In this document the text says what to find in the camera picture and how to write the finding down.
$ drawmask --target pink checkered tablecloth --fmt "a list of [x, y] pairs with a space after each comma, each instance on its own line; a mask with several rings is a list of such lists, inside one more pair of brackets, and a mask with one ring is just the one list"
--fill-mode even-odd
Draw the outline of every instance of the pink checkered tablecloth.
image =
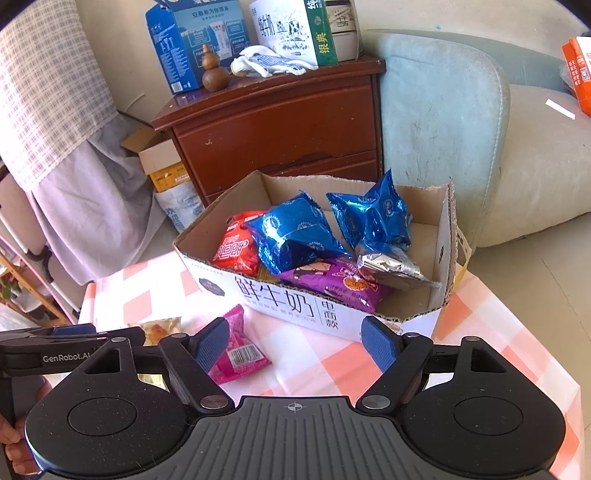
[[[145, 320], [181, 317], [194, 334], [239, 303], [200, 289], [175, 252], [126, 268], [88, 286], [81, 323], [113, 330]], [[348, 395], [356, 400], [380, 371], [360, 343], [245, 308], [245, 332], [273, 362], [249, 377], [224, 384], [237, 402], [242, 395]], [[567, 420], [564, 444], [551, 472], [560, 480], [583, 478], [584, 437], [579, 385], [541, 343], [474, 275], [466, 273], [433, 333], [436, 343], [457, 345], [462, 337], [486, 340], [561, 408]]]

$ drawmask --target light blue sofa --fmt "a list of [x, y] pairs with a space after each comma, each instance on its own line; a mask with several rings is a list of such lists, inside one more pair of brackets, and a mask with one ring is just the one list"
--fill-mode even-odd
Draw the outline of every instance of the light blue sofa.
[[591, 211], [591, 120], [566, 93], [562, 60], [441, 31], [368, 30], [363, 44], [386, 59], [385, 168], [403, 185], [452, 177], [458, 223], [471, 246]]

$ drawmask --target small cardboard box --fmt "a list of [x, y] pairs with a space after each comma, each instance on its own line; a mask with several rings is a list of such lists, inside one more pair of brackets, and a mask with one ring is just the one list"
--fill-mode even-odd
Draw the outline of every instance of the small cardboard box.
[[353, 0], [255, 0], [249, 8], [259, 44], [279, 55], [312, 65], [359, 57]]
[[173, 141], [167, 140], [162, 132], [141, 127], [123, 140], [121, 146], [139, 155], [142, 168], [158, 193], [190, 180]]
[[[174, 247], [190, 274], [204, 289], [218, 296], [236, 297], [258, 312], [359, 342], [367, 313], [338, 300], [294, 287], [255, 280], [210, 264], [230, 215], [267, 210], [304, 190], [324, 210], [336, 238], [345, 244], [326, 193], [365, 194], [372, 183], [329, 176], [270, 177], [258, 171], [227, 190], [175, 241]], [[453, 186], [418, 189], [397, 187], [413, 214], [413, 245], [408, 253], [423, 274], [440, 282], [437, 289], [393, 291], [379, 305], [376, 316], [399, 331], [431, 335], [439, 310], [449, 301], [457, 260], [457, 226]]]
[[204, 44], [225, 68], [250, 45], [238, 0], [156, 2], [146, 12], [146, 22], [172, 93], [202, 86]]

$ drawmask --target drawer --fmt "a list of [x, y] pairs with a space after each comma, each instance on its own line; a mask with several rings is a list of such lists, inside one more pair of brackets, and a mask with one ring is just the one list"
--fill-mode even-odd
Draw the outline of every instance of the drawer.
[[304, 171], [319, 160], [376, 150], [369, 81], [289, 98], [228, 115], [177, 141], [206, 197], [254, 170]]
[[[342, 179], [378, 181], [376, 152], [365, 152], [345, 158], [330, 158], [307, 163], [297, 167], [269, 173], [272, 176], [290, 177], [297, 175], [331, 175]], [[225, 190], [206, 196], [209, 205]]]

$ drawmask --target wall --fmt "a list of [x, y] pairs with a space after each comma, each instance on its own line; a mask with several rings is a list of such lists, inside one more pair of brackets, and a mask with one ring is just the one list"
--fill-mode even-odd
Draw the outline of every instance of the wall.
[[[252, 0], [241, 0], [244, 6]], [[561, 57], [586, 28], [555, 0], [355, 0], [366, 28], [442, 29]], [[82, 24], [120, 110], [149, 121], [171, 97], [144, 13], [152, 0], [76, 0]], [[251, 22], [248, 9], [245, 18]]]

